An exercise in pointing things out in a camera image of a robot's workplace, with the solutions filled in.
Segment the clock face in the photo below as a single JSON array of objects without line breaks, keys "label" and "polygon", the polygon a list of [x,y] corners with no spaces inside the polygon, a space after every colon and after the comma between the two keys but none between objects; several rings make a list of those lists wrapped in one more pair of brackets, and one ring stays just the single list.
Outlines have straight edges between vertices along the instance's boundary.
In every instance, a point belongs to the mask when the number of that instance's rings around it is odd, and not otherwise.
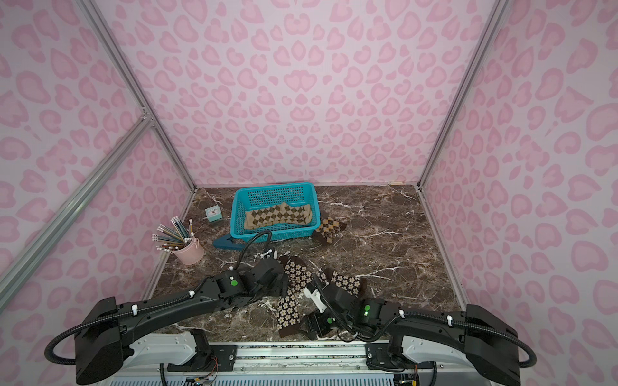
[{"label": "clock face", "polygon": [[221,210],[219,208],[210,208],[206,210],[207,216],[215,216],[219,213],[221,213]]}]

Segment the alarm clock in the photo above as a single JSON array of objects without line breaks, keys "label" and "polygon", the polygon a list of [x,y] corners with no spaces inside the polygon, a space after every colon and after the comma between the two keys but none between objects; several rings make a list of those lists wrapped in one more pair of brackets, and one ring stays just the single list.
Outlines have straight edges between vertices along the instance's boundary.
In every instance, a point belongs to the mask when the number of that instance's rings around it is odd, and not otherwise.
[{"label": "alarm clock", "polygon": [[206,218],[209,222],[216,221],[223,218],[221,214],[221,208],[218,205],[211,206],[210,208],[206,208]]}]

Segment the black robotic arm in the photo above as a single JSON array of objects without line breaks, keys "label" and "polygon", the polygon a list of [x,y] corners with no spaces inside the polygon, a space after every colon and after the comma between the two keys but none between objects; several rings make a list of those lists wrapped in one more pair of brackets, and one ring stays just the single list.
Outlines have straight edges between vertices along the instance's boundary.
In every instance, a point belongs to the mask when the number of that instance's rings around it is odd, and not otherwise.
[{"label": "black robotic arm", "polygon": [[[189,317],[246,306],[263,296],[286,296],[287,274],[273,258],[274,253],[265,250],[254,268],[238,271],[242,252],[235,266],[204,278],[186,292],[118,305],[113,297],[103,299],[82,324],[54,338],[45,349],[45,357],[53,363],[75,365],[79,385],[108,378],[123,367],[127,358],[137,355],[131,344],[162,327]],[[519,368],[536,362],[534,352],[517,338],[517,332],[480,306],[469,304],[466,311],[453,313],[414,310],[399,303],[359,299],[334,284],[324,286],[317,277],[310,291],[319,292],[318,301],[326,305],[326,309],[322,307],[323,313],[315,311],[304,318],[305,333],[310,338],[322,337],[336,326],[364,342],[374,342],[389,334],[390,362],[402,369],[414,368],[424,360],[437,360],[418,356],[418,351],[414,353],[411,338],[451,347],[463,353],[463,360],[469,361],[483,377],[507,386],[519,386]],[[75,338],[75,359],[59,357],[54,347],[71,335]],[[518,362],[518,347],[528,353],[528,361]]]}]

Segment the ventilation grille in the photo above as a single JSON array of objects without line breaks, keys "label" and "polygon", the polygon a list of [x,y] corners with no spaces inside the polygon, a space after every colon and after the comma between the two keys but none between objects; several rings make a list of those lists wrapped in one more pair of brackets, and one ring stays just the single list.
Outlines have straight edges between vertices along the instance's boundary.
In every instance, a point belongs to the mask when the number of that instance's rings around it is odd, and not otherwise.
[{"label": "ventilation grille", "polygon": [[[166,376],[169,386],[189,386],[186,377]],[[111,386],[161,386],[158,377],[116,377]],[[223,376],[211,386],[394,386],[392,374]]]}]

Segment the brown marble surface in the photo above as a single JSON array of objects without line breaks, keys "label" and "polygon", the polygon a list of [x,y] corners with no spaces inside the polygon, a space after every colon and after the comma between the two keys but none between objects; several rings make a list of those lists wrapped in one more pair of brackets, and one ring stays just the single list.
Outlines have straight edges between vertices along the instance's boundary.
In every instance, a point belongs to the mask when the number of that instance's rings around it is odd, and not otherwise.
[{"label": "brown marble surface", "polygon": [[[200,189],[187,215],[193,231],[206,251],[193,266],[185,266],[170,256],[154,296],[191,288],[204,275],[221,272],[238,256],[237,251],[213,248],[212,241],[229,232],[230,214],[236,188]],[[398,301],[406,306],[428,310],[459,309],[449,283],[442,257],[414,187],[316,187],[321,218],[327,215],[347,223],[347,228],[330,246],[312,238],[296,238],[272,243],[279,254],[301,257],[309,268],[332,267],[341,274],[366,277],[365,296]],[[218,204],[224,218],[209,223],[204,209]],[[255,263],[259,247],[245,256]],[[238,310],[193,317],[160,332],[184,329],[206,330],[211,342],[282,340],[276,331],[276,298],[266,298]],[[304,296],[299,297],[300,314],[315,309]],[[291,335],[283,340],[305,340]]]}]

